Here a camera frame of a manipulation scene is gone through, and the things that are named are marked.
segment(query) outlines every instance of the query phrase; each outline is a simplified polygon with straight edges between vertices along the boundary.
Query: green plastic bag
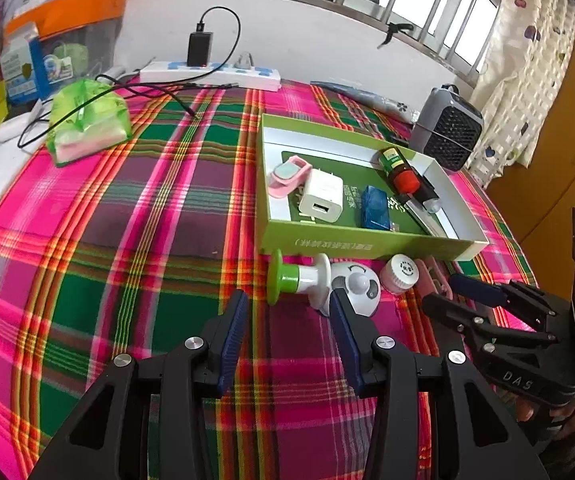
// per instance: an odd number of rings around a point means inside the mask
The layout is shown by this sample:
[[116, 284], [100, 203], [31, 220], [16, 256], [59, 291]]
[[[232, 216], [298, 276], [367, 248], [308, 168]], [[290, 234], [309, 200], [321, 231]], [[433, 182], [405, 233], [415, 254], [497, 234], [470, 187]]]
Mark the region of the green plastic bag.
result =
[[[81, 79], [61, 89], [54, 96], [50, 126], [110, 88], [105, 83]], [[125, 99], [115, 92], [109, 92], [51, 130], [46, 147], [56, 167], [61, 168], [131, 138], [132, 125]]]

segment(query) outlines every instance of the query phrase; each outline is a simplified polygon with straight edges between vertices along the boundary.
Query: black power adapter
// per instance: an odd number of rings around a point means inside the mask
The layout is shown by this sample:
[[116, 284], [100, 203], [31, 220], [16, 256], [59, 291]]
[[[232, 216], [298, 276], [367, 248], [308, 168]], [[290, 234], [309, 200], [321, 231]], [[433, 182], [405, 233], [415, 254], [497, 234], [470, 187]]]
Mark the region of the black power adapter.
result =
[[197, 23], [197, 31], [190, 34], [188, 66], [207, 66], [212, 51], [212, 33], [204, 32], [204, 23]]

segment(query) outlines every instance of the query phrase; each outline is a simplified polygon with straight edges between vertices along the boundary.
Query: human hand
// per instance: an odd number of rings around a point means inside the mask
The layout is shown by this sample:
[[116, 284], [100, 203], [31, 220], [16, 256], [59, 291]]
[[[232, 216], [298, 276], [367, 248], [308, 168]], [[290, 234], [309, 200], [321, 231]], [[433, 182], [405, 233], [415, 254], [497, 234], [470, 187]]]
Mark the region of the human hand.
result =
[[[550, 415], [555, 417], [568, 417], [570, 416], [575, 410], [575, 401], [570, 402], [566, 406], [562, 408], [558, 408], [556, 410], [550, 410]], [[516, 411], [517, 411], [517, 420], [520, 422], [526, 422], [535, 412], [535, 406], [526, 399], [519, 397], [516, 403]], [[559, 433], [556, 434], [554, 437], [555, 440], [561, 440], [566, 436], [571, 435], [575, 432], [575, 415], [565, 424], [564, 428], [562, 428]]]

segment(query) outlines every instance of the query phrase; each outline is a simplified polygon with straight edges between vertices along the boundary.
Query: open shallow box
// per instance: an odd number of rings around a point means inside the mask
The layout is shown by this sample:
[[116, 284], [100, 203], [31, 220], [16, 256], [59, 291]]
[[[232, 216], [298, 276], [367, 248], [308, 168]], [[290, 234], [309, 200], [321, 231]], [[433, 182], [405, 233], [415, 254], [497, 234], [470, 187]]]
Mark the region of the open shallow box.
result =
[[488, 245], [487, 237], [445, 171], [422, 153], [401, 149], [441, 197], [443, 209], [437, 219], [448, 238], [314, 223], [310, 219], [294, 221], [290, 198], [268, 195], [268, 175], [283, 162], [286, 153], [297, 153], [306, 160], [310, 156], [381, 170], [378, 153], [391, 146], [394, 144], [356, 132], [265, 114], [257, 142], [256, 237], [261, 253], [280, 249], [286, 255], [326, 253], [331, 258], [372, 260], [398, 253], [440, 260], [474, 258]]

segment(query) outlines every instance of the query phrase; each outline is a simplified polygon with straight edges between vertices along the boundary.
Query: white mouse-shaped gadget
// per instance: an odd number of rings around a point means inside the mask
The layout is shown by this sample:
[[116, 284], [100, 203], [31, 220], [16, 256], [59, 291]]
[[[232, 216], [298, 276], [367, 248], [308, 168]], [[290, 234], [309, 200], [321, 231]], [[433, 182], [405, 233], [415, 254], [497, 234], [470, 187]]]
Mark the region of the white mouse-shaped gadget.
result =
[[[330, 266], [331, 290], [342, 288], [354, 307], [354, 312], [361, 316], [372, 316], [381, 300], [381, 285], [376, 272], [356, 262], [339, 262]], [[330, 316], [330, 298], [321, 309], [325, 316]]]
[[272, 253], [267, 275], [266, 297], [270, 305], [281, 292], [307, 294], [312, 308], [330, 316], [330, 293], [342, 288], [361, 316], [372, 316], [381, 299], [381, 286], [374, 270], [356, 262], [330, 265], [325, 254], [317, 254], [312, 266], [286, 264], [281, 251]]

